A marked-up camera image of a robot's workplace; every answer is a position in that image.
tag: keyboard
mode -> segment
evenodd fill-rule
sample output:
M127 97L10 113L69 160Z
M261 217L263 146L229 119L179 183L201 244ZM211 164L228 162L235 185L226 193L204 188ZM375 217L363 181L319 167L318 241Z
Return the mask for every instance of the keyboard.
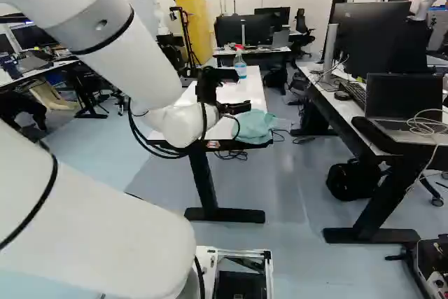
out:
M365 89L356 82L341 82L341 86L344 88L351 98L359 105L362 110L365 110Z

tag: chair wheel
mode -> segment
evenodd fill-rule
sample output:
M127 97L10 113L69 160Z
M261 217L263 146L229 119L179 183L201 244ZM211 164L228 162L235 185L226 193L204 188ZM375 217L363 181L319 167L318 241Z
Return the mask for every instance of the chair wheel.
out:
M431 200L431 204L434 207L443 207L444 201L442 198L433 197L433 199Z

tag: computer mouse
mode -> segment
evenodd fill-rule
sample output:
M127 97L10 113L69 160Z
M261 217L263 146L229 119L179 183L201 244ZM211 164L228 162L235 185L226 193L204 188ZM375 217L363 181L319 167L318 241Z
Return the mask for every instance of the computer mouse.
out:
M335 99L337 99L338 101L349 101L351 97L345 91L337 91L335 92Z

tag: desk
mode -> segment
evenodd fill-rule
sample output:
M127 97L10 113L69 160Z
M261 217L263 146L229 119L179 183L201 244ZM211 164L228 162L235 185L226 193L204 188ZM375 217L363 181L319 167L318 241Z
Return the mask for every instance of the desk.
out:
M175 106L196 103L195 86L196 82L192 82L177 103L175 103ZM247 67L247 78L240 80L238 84L225 84L223 87L217 88L216 94L218 101L221 103L237 103L250 99L253 108L267 111L265 93L258 66ZM190 221L265 222L265 213L261 210L220 208L216 200L207 152L265 148L272 144L272 140L260 145L246 144L233 140L232 128L235 123L234 120L222 118L206 133L204 141L196 141L187 148L196 189L202 204L202 208L186 209L185 217ZM218 142L219 148L207 146L210 141ZM165 141L163 134L156 131L152 131L149 134L148 142L171 148Z
M213 57L218 61L218 67L221 67L223 63L231 65L237 52L235 50L215 50ZM260 64L261 60L280 58L280 69L272 73L270 76L276 78L275 84L270 85L274 88L278 88L282 95L286 94L285 83L288 80L288 72L286 71L286 63L291 55L291 49L289 47L281 47L277 49L256 49L256 50L243 50L243 59L248 65Z
M17 80L13 80L12 78L9 78L8 81L3 81L0 83L0 90L7 90L9 88L13 88L21 83L24 83L26 81L30 81L47 71L52 71L61 67L68 66L70 64L73 64L74 62L77 62L78 60L71 60L71 61L56 61L54 62L52 67L45 68L45 69L37 69L37 70L31 70L23 74L23 77L18 78Z
M34 80L38 78L39 76L44 76L45 73L49 71L54 71L56 69L59 70L66 70L66 67L68 66L75 66L79 64L79 60L66 60L66 61L55 61L53 62L53 65L49 68L45 69L37 69L37 70L31 70L23 74L22 78L18 78L17 80L13 80L10 78L9 81L4 81L3 83L0 83L0 92L1 91L7 91L15 88L16 86L23 84L27 81ZM95 111L95 108L93 106L93 100L89 92L85 90L83 87L82 82L79 80L78 75L76 72L69 72L69 76L67 78L69 82L72 84L74 90L77 92L77 94L80 97L80 100L84 103L84 107L78 111L75 114L75 118L99 118L99 119L105 119L107 118L107 115L99 114Z
M419 240L415 230L382 229L380 227L406 196L408 187L414 183L431 158L434 146L409 144L409 150L401 154L392 154L385 151L385 148L379 148L351 123L353 117L364 116L364 111L355 102L337 101L334 98L334 92L326 92L316 83L316 75L311 74L308 68L300 67L300 70L311 83L307 92L308 97L350 151L360 160L366 160L376 165L386 162L391 166L390 174L376 189L353 227L325 228L323 236L326 242L332 244L414 244ZM340 69L333 73L347 78L347 75ZM446 146L439 147L433 164L429 168L446 170L447 163L443 160L446 155L448 155L448 148Z

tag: person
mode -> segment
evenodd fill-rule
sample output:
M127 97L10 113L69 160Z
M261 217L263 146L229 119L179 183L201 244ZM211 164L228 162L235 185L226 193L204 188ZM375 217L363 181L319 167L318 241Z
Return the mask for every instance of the person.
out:
M44 105L17 92L0 93L0 119L17 131L20 131L21 127L15 122L15 117L21 112L32 115L38 128L47 131L45 123L47 108Z

